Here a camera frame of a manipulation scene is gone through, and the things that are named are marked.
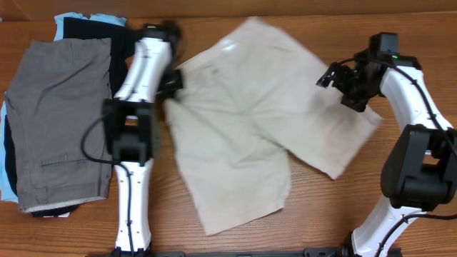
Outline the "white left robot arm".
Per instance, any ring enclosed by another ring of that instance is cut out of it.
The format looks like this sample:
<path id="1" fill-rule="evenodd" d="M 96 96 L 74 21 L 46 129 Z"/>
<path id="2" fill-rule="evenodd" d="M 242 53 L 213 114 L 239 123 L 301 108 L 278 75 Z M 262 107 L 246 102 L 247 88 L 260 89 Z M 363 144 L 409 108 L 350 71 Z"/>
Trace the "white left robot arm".
<path id="1" fill-rule="evenodd" d="M 160 148 L 155 99 L 182 88 L 175 21 L 147 24 L 121 88 L 103 103 L 106 146 L 119 185 L 119 228 L 112 256 L 150 256 L 149 179 Z"/>

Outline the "beige shorts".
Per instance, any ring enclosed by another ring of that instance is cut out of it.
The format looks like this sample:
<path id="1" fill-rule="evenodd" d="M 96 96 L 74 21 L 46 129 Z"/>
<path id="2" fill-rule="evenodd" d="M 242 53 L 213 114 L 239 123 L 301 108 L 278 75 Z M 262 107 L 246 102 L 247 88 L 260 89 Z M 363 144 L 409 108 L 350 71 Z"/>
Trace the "beige shorts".
<path id="1" fill-rule="evenodd" d="M 288 155 L 338 178 L 382 122 L 318 87 L 327 67 L 285 31 L 245 20 L 181 65 L 164 108 L 175 158 L 208 236 L 285 206 Z"/>

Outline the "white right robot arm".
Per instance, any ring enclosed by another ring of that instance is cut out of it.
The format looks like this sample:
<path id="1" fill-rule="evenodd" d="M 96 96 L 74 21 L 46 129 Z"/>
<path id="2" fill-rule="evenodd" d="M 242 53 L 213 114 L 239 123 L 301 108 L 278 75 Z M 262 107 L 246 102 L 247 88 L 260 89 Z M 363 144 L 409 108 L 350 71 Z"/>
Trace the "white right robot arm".
<path id="1" fill-rule="evenodd" d="M 392 248 L 417 218 L 438 219 L 433 210 L 456 193 L 456 130 L 429 94 L 417 58 L 402 56 L 398 36 L 381 32 L 348 61 L 333 62 L 316 82 L 342 94 L 357 112 L 375 96 L 388 99 L 401 129 L 381 172 L 382 197 L 361 226 L 338 248 L 307 248 L 305 256 L 401 256 Z"/>

